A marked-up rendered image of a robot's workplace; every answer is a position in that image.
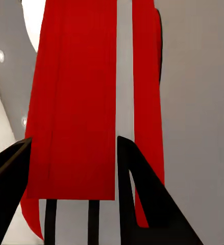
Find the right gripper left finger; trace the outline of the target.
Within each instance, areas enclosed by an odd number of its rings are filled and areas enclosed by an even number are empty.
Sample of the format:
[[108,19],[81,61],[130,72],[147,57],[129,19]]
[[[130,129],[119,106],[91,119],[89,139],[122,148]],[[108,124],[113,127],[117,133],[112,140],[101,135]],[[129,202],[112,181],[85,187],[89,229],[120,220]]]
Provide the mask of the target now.
[[0,245],[28,184],[32,137],[0,152]]

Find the radio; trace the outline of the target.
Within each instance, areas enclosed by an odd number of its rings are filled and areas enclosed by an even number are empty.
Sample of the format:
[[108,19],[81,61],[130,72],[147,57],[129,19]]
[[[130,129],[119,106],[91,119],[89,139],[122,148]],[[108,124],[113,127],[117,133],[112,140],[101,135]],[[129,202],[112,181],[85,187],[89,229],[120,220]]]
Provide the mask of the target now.
[[[164,183],[155,0],[46,0],[22,214],[44,245],[121,245],[117,137]],[[137,224],[149,228],[129,170]]]

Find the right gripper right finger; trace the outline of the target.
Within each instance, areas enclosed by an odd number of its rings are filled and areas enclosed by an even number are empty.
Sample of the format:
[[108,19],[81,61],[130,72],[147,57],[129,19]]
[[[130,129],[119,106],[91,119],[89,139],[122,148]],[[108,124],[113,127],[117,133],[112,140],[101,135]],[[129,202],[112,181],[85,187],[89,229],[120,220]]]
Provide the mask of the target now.
[[[137,145],[117,137],[121,245],[204,245]],[[137,224],[131,171],[149,228]]]

